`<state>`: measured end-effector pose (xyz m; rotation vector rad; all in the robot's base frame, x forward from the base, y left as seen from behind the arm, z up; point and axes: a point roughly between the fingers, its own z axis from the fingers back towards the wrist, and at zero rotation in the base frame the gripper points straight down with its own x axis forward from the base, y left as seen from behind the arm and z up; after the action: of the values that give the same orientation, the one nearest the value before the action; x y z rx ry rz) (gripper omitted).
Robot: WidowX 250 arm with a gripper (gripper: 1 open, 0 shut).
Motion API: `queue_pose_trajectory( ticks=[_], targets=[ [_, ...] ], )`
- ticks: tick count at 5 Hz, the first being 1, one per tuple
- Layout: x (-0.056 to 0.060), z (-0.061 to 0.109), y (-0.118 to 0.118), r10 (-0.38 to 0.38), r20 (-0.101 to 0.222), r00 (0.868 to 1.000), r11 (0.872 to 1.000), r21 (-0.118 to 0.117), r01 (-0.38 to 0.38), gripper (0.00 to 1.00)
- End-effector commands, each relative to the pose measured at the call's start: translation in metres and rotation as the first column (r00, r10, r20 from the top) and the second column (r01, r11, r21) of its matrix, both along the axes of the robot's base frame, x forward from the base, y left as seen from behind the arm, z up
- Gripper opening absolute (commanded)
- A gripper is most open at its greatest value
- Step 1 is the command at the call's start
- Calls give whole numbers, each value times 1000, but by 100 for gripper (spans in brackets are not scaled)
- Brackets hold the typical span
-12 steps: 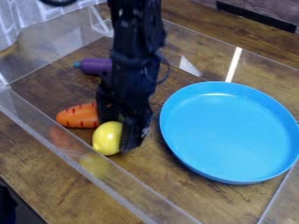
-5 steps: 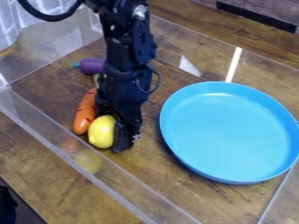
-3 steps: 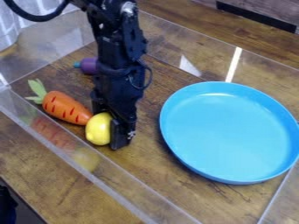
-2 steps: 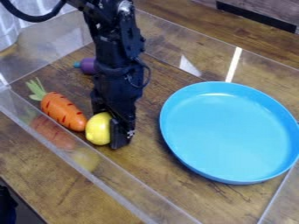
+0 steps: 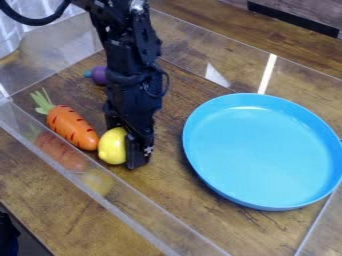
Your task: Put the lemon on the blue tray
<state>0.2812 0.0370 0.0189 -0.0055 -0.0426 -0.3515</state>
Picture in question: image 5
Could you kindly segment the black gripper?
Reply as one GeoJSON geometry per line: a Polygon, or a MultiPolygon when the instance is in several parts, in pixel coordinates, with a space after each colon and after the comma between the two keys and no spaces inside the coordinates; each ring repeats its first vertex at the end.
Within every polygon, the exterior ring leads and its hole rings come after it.
{"type": "Polygon", "coordinates": [[[134,133],[125,135],[125,166],[129,170],[144,166],[153,152],[153,113],[161,108],[165,94],[163,75],[159,68],[146,68],[130,75],[105,69],[102,110],[106,129],[124,127],[134,133]]]}

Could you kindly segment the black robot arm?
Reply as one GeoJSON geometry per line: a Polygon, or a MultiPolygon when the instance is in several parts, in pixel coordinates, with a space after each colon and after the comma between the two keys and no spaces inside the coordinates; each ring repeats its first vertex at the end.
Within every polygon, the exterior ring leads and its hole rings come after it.
{"type": "Polygon", "coordinates": [[[125,166],[136,169],[153,150],[153,114],[161,108],[169,78],[156,63],[161,40],[149,20],[146,0],[70,0],[89,13],[105,51],[102,107],[109,129],[122,127],[125,166]]]}

